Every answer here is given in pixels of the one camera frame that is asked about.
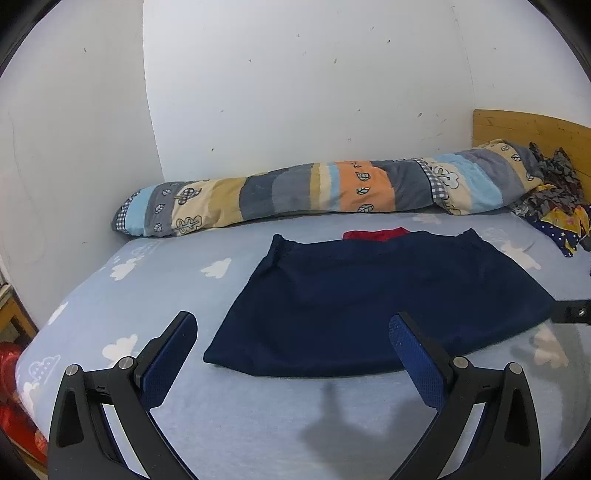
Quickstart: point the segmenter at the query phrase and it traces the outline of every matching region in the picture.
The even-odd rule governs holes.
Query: white cloud pattern
[[[519,264],[524,270],[527,270],[528,268],[535,268],[536,270],[542,269],[541,265],[525,253],[523,248],[513,247],[510,241],[502,244],[501,251],[507,255],[507,257],[511,257],[513,261]]]
[[[437,165],[433,169],[433,173],[439,177],[439,180],[441,180],[451,189],[456,189],[460,186],[459,182],[457,181],[459,177],[454,171],[449,171],[448,169],[443,168],[441,165]]]
[[[43,384],[45,384],[45,382],[47,382],[47,378],[49,375],[51,375],[51,372],[53,372],[53,369],[56,367],[60,359],[60,355],[47,356],[40,362],[35,361],[31,363],[28,369],[29,375],[31,375],[31,378],[35,382],[41,383],[41,381],[43,381]]]
[[[562,350],[557,338],[545,323],[538,327],[534,343],[537,347],[534,352],[534,363],[536,365],[544,365],[550,362],[550,366],[554,369],[569,365],[569,359],[564,350]]]
[[[64,302],[58,308],[56,308],[56,311],[51,314],[51,317],[49,317],[47,324],[51,325],[53,322],[55,322],[67,306],[68,302]]]
[[[130,258],[125,263],[120,263],[119,265],[115,265],[111,270],[111,277],[115,279],[115,281],[123,280],[129,272],[131,272],[138,260],[142,257]]]
[[[33,400],[33,396],[37,387],[39,387],[38,382],[25,382],[20,395],[22,405],[32,419],[35,419],[35,401]]]
[[[138,336],[134,333],[129,337],[121,337],[115,343],[110,343],[103,348],[103,356],[111,360],[109,368],[114,366],[121,358],[131,356],[134,346],[138,341]]]
[[[231,258],[225,258],[224,260],[218,260],[212,263],[208,267],[202,268],[201,273],[205,273],[206,277],[222,278],[228,267],[230,266]]]
[[[441,225],[441,220],[437,218],[437,215],[434,213],[419,213],[413,217],[415,222],[421,223],[435,223],[436,225]]]

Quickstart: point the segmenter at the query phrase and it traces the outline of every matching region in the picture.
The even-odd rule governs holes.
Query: metal screw
[[[74,375],[76,372],[78,371],[78,365],[76,364],[71,364],[68,365],[68,367],[66,368],[66,375],[68,377],[71,377],[72,375]]]
[[[130,356],[125,356],[121,360],[119,360],[119,362],[117,362],[117,365],[119,366],[119,368],[121,370],[126,370],[129,367],[131,367],[131,365],[133,365],[133,364],[134,364],[134,359],[131,358]]]
[[[468,360],[462,356],[457,356],[453,359],[453,364],[458,368],[468,368]]]
[[[515,375],[519,375],[523,371],[521,365],[516,364],[515,362],[511,362],[509,364],[509,370],[511,370]]]

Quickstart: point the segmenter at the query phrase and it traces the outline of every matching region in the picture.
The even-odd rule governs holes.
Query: blue gripper pad
[[[394,315],[388,328],[390,343],[410,375],[425,405],[440,411],[447,400],[446,382],[431,357],[400,315]]]
[[[197,322],[186,316],[142,376],[140,402],[146,410],[162,405],[196,339]]]

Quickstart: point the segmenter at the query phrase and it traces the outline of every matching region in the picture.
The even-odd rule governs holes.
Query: crumpled clothing
[[[351,230],[343,233],[343,240],[371,240],[374,242],[385,242],[391,238],[406,235],[410,233],[404,227],[399,226],[393,230],[380,230],[378,232],[368,232],[364,230]]]
[[[538,160],[544,184],[509,205],[511,211],[550,237],[565,257],[572,257],[588,236],[591,206],[567,153],[559,148],[544,158],[535,143],[530,150]]]

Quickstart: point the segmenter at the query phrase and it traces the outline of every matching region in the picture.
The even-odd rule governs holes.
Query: light blue bed sheet
[[[66,366],[103,369],[136,355],[180,310],[187,310],[199,324],[197,342],[164,404],[152,413],[199,478],[387,479],[434,416],[406,372],[257,378],[204,364],[202,357],[274,233],[319,242],[351,229],[399,226],[443,235],[473,228],[555,298],[591,294],[591,255],[579,251],[574,258],[563,257],[550,239],[505,210],[470,216],[436,209],[302,216],[179,238],[140,238],[66,297],[25,350],[17,366],[21,398],[47,436]],[[453,308],[453,299],[441,308]],[[562,460],[591,417],[590,353],[590,327],[547,322],[468,355],[479,367],[502,369],[511,361],[524,367],[539,422],[543,475]],[[446,472],[459,466],[480,411],[474,409]],[[108,416],[129,465],[143,472],[112,408]]]

